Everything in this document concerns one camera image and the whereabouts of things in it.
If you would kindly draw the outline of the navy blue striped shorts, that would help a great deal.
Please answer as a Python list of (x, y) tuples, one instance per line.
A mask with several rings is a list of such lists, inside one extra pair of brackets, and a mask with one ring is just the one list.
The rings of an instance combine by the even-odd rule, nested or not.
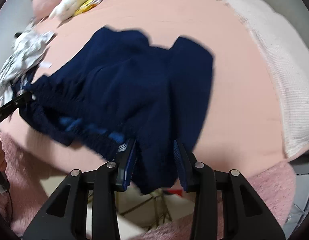
[(211, 53), (187, 37), (172, 47), (149, 44), (138, 30), (103, 27), (64, 66), (24, 90), (19, 108), (33, 129), (69, 146), (80, 142), (106, 160), (136, 139), (132, 181), (147, 194), (177, 179), (173, 142), (191, 151), (208, 110)]

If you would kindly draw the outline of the white printed garment pile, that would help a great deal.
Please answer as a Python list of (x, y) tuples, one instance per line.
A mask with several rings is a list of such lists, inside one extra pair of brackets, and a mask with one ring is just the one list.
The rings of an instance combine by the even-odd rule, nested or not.
[(23, 93), (43, 61), (55, 33), (30, 30), (21, 33), (12, 46), (12, 54), (0, 70), (0, 106)]

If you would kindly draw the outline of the pink bed sheet mattress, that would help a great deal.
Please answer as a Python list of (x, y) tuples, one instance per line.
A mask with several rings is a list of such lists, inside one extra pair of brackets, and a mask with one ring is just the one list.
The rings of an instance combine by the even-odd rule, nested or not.
[(246, 178), (284, 161), (278, 97), (266, 61), (234, 12), (216, 0), (105, 0), (93, 10), (59, 25), (46, 20), (37, 30), (53, 30), (46, 61), (36, 77), (68, 62), (99, 28), (140, 29), (149, 41), (170, 47), (179, 36), (193, 38), (214, 55), (208, 115), (194, 149), (214, 170), (239, 170)]

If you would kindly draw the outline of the white plush rabbit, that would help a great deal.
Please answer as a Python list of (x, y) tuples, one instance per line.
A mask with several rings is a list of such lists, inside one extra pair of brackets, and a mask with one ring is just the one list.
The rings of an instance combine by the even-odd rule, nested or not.
[(62, 0), (50, 13), (49, 19), (57, 18), (63, 22), (71, 18), (87, 0)]

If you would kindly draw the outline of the yellow snack packet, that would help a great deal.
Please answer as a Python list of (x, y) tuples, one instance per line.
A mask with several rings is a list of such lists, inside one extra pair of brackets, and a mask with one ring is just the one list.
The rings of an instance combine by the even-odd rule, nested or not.
[(78, 16), (79, 14), (83, 14), (97, 5), (99, 5), (103, 0), (87, 0), (84, 4), (82, 4), (74, 13), (73, 16)]

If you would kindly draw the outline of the light pink knit blanket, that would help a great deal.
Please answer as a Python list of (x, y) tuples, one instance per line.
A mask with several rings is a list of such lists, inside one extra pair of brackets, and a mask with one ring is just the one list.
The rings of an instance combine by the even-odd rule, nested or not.
[(309, 49), (282, 15), (263, 0), (223, 0), (243, 20), (265, 58), (279, 96), (284, 153), (309, 146)]

